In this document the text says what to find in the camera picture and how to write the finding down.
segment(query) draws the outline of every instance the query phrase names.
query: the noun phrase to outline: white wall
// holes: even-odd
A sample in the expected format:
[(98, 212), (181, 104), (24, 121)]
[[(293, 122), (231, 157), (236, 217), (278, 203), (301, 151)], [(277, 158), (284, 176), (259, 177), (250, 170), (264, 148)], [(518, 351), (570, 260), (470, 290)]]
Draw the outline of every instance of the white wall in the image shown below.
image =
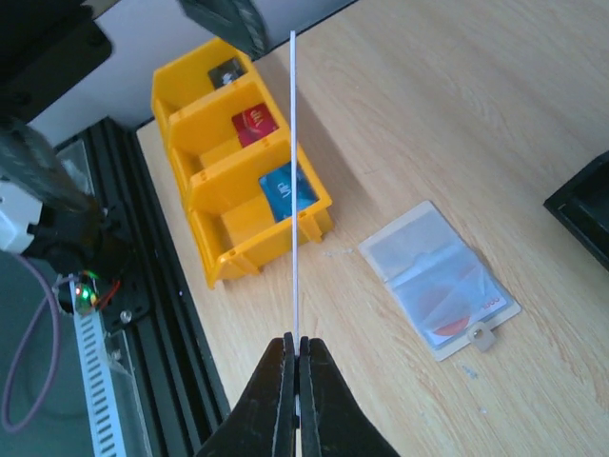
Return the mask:
[[(271, 45), (351, 0), (256, 0)], [(97, 19), (113, 54), (30, 124), (53, 145), (110, 116), (126, 127), (151, 117), (152, 73), (212, 35), (186, 18), (177, 0), (121, 0)]]

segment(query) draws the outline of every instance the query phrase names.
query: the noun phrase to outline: yellow organizer tray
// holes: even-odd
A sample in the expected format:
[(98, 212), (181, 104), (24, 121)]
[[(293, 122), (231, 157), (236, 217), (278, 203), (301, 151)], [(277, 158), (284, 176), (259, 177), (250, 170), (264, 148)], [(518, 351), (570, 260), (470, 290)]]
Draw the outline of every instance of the yellow organizer tray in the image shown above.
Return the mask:
[[(236, 57), (246, 74), (214, 90), (207, 72)], [(277, 129), (241, 146), (233, 116), (264, 103)], [(258, 274), (291, 250), (291, 217), (275, 222), (260, 178), (290, 162), (289, 127), (249, 59), (213, 39), (154, 74), (158, 121), (197, 242), (207, 285)], [(298, 214), (299, 243), (321, 242), (332, 200), (298, 146), (298, 163), (317, 201)]]

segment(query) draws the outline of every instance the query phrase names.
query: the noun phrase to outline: red card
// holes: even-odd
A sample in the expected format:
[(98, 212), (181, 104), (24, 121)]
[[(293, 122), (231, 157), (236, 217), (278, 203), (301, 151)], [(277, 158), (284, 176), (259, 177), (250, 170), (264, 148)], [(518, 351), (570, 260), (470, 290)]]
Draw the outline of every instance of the red card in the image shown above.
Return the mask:
[(277, 129), (277, 124), (264, 103), (233, 116), (232, 124), (237, 129), (239, 142), (243, 147), (251, 145)]

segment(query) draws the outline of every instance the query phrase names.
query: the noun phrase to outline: transparent zip pouch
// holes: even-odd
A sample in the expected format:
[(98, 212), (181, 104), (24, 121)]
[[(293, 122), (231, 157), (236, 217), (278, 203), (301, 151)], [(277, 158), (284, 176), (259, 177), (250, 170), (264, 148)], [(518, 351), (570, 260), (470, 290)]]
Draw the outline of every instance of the transparent zip pouch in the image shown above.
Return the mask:
[(494, 328), (521, 306), (431, 202), (423, 202), (360, 244), (436, 360), (469, 344), (467, 329)]

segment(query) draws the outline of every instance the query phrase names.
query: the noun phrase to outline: light wood tabletop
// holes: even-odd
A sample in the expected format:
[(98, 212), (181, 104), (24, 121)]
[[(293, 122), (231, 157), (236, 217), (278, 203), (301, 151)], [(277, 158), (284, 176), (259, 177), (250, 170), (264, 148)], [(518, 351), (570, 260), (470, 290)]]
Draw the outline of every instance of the light wood tabletop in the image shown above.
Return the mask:
[[(403, 455), (607, 455), (609, 274), (542, 206), (609, 149), (609, 5), (361, 0), (298, 41), (299, 139), (334, 200), (300, 251), (322, 337)], [(257, 67), (288, 116), (288, 48)], [(156, 124), (138, 132), (231, 405), (292, 327), (291, 257), (208, 290)], [(435, 362), (358, 245), (434, 202), (522, 304)]]

